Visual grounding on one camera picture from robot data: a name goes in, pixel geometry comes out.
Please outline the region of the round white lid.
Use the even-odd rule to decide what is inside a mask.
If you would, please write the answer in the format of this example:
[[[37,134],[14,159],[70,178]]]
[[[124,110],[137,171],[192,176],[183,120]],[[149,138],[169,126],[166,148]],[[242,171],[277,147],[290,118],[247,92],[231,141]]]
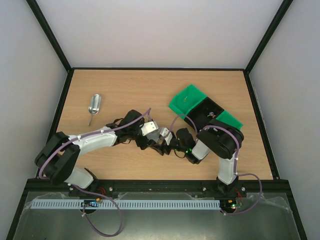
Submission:
[[[159,142],[161,136],[158,131],[153,131],[146,135],[149,141],[154,141],[156,144]]]

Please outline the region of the silver metal scoop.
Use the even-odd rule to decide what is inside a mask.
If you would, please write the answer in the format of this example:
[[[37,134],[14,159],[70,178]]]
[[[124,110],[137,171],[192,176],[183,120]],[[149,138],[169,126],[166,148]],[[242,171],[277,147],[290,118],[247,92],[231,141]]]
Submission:
[[[90,100],[90,104],[89,104],[89,107],[88,107],[88,111],[90,113],[90,119],[89,119],[89,122],[88,122],[89,126],[91,125],[93,116],[96,115],[100,110],[101,99],[102,99],[102,97],[101,97],[100,94],[95,94],[95,95],[92,96],[92,98]]]

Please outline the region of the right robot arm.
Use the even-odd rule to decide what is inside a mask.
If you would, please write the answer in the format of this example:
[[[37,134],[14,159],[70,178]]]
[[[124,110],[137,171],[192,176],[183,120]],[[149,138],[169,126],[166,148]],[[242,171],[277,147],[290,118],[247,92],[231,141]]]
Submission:
[[[150,148],[160,155],[169,155],[171,151],[182,152],[192,164],[198,165],[210,152],[219,158],[217,190],[224,196],[229,196],[236,189],[239,179],[237,161],[243,133],[220,120],[212,119],[193,138],[187,128],[180,128],[173,133],[163,128],[159,133],[162,143],[152,143]]]

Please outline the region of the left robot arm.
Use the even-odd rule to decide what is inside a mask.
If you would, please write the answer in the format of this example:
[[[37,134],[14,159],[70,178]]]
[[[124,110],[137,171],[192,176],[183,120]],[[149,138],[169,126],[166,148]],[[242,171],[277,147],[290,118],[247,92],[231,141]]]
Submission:
[[[56,132],[35,158],[38,177],[49,180],[53,185],[67,183],[86,189],[94,182],[95,176],[90,170],[76,166],[78,158],[129,140],[141,141],[146,148],[149,143],[154,143],[149,137],[158,130],[159,126],[149,111],[141,114],[130,110],[125,117],[94,131],[78,135]]]

